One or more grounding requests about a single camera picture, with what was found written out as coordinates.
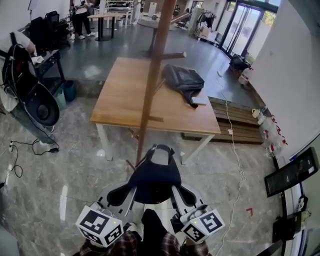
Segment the white marker cube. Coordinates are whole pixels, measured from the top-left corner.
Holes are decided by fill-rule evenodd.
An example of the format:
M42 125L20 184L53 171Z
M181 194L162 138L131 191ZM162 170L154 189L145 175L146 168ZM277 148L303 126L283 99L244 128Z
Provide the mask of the white marker cube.
M85 206L76 221L81 234L99 245L108 247L123 233L122 221Z
M191 219L181 230L192 241L199 244L207 237L218 232L225 226L224 221L216 209L197 218Z

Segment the round table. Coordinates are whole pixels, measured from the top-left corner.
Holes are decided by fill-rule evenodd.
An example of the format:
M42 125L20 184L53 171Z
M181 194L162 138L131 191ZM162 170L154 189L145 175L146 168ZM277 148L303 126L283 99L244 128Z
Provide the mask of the round table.
M88 16L88 19L98 19L98 37L95 39L96 41L109 41L114 38L115 31L115 20L116 17L122 17L122 13L106 13L106 14L95 14ZM104 36L104 18L112 17L112 28L111 28L111 36Z
M153 35L152 35L152 41L149 47L149 50L147 51L147 57L150 58L152 55L152 51L154 50L154 44L155 44L155 39L156 39L156 34L159 26L159 21L156 20L140 20L138 22L139 25L148 27L153 29ZM176 27L173 25L170 25L169 31L174 31L176 30Z

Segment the cardboard box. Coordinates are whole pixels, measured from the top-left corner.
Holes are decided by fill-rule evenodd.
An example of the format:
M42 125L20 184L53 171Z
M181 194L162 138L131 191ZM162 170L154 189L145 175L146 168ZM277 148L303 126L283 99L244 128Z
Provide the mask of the cardboard box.
M208 35L209 35L209 32L210 32L209 28L207 28L207 27L202 27L202 28L200 29L199 37L200 37L200 38L207 39L207 38L208 38Z

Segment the red corner mark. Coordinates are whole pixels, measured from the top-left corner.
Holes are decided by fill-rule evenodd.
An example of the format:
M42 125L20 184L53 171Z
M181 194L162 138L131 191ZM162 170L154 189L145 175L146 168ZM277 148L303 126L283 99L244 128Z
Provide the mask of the red corner mark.
M249 212L249 211L250 211L250 213L251 213L251 217L252 217L252 215L253 215L252 208L248 208L248 209L246 209L246 211L247 211L247 212Z

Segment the marble floor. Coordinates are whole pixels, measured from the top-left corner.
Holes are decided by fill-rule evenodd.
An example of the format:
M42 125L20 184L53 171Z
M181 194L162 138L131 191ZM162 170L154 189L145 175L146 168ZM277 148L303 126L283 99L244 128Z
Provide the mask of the marble floor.
M95 22L91 27L95 27L93 31L97 31ZM104 33L110 33L110 29L105 29ZM145 59L144 53L150 46L152 34L151 28L137 24L128 26L127 29L118 29L110 41L97 42L94 37L76 39L71 43L71 47L61 51L64 75L69 80L105 81L117 57ZM195 69L205 81L204 89L208 96L225 99L222 87L217 81L219 71L223 74L219 81L229 101L251 108L257 107L251 92L242 88L228 70L229 58L209 42L198 41L189 35L188 31L177 28L170 31L165 52L186 52L186 58L164 62ZM52 77L57 74L58 69L55 67L46 75Z
M95 125L90 123L95 103L94 98L79 97L61 113L54 130L60 152L37 156L29 146L17 145L17 164L22 166L23 175L18 178L10 173L7 185L0 190L0 210L1 225L17 238L23 256L71 256L77 252L84 242L75 226L82 208L94 201L104 186L127 181L132 174L126 159L134 161L137 143L127 129L107 130L113 161L97 155L102 146ZM11 139L32 142L34 137L9 115L0 114L0 153ZM180 151L191 148L194 141L184 141L178 133L148 131L145 149L152 144L166 144L175 150L182 181L198 190L222 216L226 227L207 239L215 255L230 224L241 179L232 145L211 142L188 165L181 165ZM272 224L282 212L281 200L277 196L267 198L264 177L274 167L264 156L264 149L241 144L235 147L246 181L219 255L255 256L272 242ZM0 155L1 182L15 157L15 152L8 151ZM253 216L248 208L253 209ZM134 205L136 222L142 209L143 205Z

